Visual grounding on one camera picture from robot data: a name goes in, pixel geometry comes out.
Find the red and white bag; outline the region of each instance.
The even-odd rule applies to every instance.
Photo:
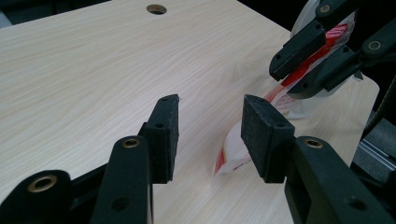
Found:
[[[303,29],[315,18],[315,9],[319,0],[310,0],[306,3],[299,18],[291,30],[291,37]],[[321,91],[314,97],[296,100],[287,95],[287,92],[309,71],[325,60],[334,51],[345,44],[352,33],[355,24],[355,13],[352,13],[338,25],[326,32],[326,45],[311,55],[291,72],[280,84],[275,86],[263,98],[270,102],[287,119],[303,119],[323,103],[324,99],[332,95],[343,84],[332,91]],[[219,152],[215,166],[215,174],[230,173],[251,161],[242,138],[240,120],[228,132],[222,149]]]

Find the plastic bag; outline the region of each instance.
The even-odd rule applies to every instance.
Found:
[[[307,2],[294,24],[291,36],[298,33],[315,18],[315,8],[318,6],[318,2],[317,0]],[[314,97],[305,100],[295,100],[287,95],[287,92],[305,74],[348,41],[355,24],[354,16],[355,13],[352,13],[330,31],[326,32],[326,45],[300,64],[300,66],[290,73],[287,78],[263,97],[287,119],[303,119],[308,117],[325,98],[332,95],[343,84],[340,84],[332,91],[321,91]],[[231,173],[251,161],[248,149],[241,138],[241,124],[242,121],[239,120],[239,122],[231,128],[224,140],[215,165],[216,175]]]

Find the screw hole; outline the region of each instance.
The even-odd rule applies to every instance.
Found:
[[[154,14],[154,15],[163,15],[166,13],[166,7],[163,7],[161,5],[149,5],[147,7],[147,10],[149,13]]]
[[[123,147],[128,147],[128,148],[129,148],[129,147],[137,147],[137,146],[139,146],[139,144],[140,144],[140,141],[139,141],[139,140],[131,138],[131,139],[125,140],[125,141],[122,143],[122,146],[123,146]]]
[[[327,12],[329,12],[330,11],[330,6],[329,5],[323,5],[321,8],[320,8],[320,12],[321,13],[327,13]]]
[[[358,198],[356,198],[356,196],[351,196],[346,200],[347,204],[349,204],[349,206],[360,210],[360,211],[364,211],[367,209],[367,205],[362,202],[361,200],[359,200]]]
[[[323,144],[314,139],[306,139],[304,143],[309,147],[321,148]]]
[[[369,44],[369,49],[370,50],[378,50],[381,48],[381,43],[379,41],[372,41]]]
[[[129,205],[128,198],[118,198],[111,204],[111,208],[117,212],[124,210]]]
[[[35,183],[35,187],[36,187],[37,189],[43,188],[43,187],[45,187],[46,185],[48,185],[49,183],[50,183],[50,179],[49,179],[49,178],[41,179],[41,180],[39,180],[37,183]]]

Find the wooden table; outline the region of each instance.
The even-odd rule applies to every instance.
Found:
[[[147,12],[149,4],[167,8]],[[0,30],[0,199],[46,169],[72,178],[106,163],[156,101],[178,93],[174,181],[154,189],[156,223],[291,223],[282,185],[252,163],[214,178],[245,93],[276,83],[271,58],[289,32],[234,0],[114,0]],[[378,87],[350,79],[297,135],[351,162]]]

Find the black machine part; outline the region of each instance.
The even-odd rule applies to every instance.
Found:
[[[328,143],[310,136],[295,139],[294,127],[276,113],[262,98],[246,95],[241,134],[266,183],[287,178],[285,194],[295,223],[395,223]],[[277,124],[289,131],[266,132]],[[282,161],[281,166],[273,161]]]
[[[23,180],[2,202],[0,223],[152,223],[152,184],[173,178],[178,101],[160,99],[139,135],[117,141],[108,164],[73,181],[56,170]]]
[[[272,59],[269,72],[277,81],[285,78],[297,66],[326,43],[325,32],[365,3],[365,0],[322,0],[316,17],[291,38]],[[365,67],[396,61],[396,19],[383,25],[365,39],[359,49],[347,43],[306,74],[289,92],[292,98],[306,99],[321,90],[331,91]]]

